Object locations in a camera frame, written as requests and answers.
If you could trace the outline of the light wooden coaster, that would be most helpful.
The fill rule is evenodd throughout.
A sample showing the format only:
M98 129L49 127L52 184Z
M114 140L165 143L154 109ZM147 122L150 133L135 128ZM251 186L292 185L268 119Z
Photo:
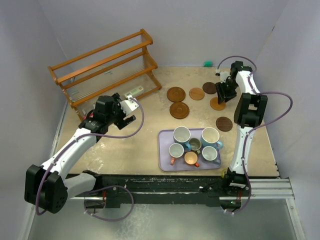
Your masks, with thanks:
M190 91L189 91L189 96L191 99L195 100L195 101L199 101L202 100L205 96L205 92L203 91L202 88L199 87L193 87Z
M210 100L209 102L210 106L212 109L216 110L216 111L222 111L226 108L226 103L222 102L222 103L218 103L218 97L214 97Z

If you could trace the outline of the dark walnut coaster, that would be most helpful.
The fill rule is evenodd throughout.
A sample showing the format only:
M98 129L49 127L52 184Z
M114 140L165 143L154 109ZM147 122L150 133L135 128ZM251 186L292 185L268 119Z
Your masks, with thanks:
M229 132L233 128L233 122L225 116L219 117L215 124L216 127L222 132Z
M216 84L213 82L206 82L202 85L202 90L209 95L213 95L217 92Z

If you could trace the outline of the large light blue mug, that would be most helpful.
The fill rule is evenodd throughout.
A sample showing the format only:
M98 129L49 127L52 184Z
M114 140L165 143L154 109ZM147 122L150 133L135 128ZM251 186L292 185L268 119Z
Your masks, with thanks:
M220 141L218 130L213 127L206 127L202 130L200 141L203 147L214 147L218 150L224 147L223 143Z

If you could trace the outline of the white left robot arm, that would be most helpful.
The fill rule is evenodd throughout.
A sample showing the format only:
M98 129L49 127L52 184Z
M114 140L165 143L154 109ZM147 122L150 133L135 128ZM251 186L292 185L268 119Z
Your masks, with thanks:
M119 130L132 123L135 110L141 104L132 96L121 100L120 95L99 96L94 109L78 125L71 139L40 166L31 165L25 175L24 199L35 206L38 216L59 212L70 198L83 193L98 196L103 191L102 176L85 170L77 176L68 174L78 160L102 138L109 138L109 127Z

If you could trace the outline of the ringed brown wooden coaster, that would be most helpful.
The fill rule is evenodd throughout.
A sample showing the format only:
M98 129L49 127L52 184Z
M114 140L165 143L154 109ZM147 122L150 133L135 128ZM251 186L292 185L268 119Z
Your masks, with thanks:
M182 102L186 97L186 93L181 87L174 86L168 89L166 96L169 101L176 103Z

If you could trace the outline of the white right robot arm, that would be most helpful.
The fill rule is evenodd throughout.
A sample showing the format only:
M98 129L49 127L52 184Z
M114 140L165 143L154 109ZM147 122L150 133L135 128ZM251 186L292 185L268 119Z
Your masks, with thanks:
M241 91L233 117L237 125L234 154L222 183L223 192L233 196L240 188L249 186L248 157L253 136L263 121L268 97L257 90L255 82L250 80L252 68L245 66L242 61L232 63L227 74L218 71L216 74L220 76L220 81L215 84L219 104L235 98L237 88Z

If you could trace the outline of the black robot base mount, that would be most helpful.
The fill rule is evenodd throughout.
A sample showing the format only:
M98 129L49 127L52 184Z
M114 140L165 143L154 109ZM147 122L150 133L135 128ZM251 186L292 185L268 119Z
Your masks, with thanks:
M94 193L80 193L88 200L106 198L106 208L122 204L205 205L219 207L249 196L249 188L228 186L220 176L103 174Z

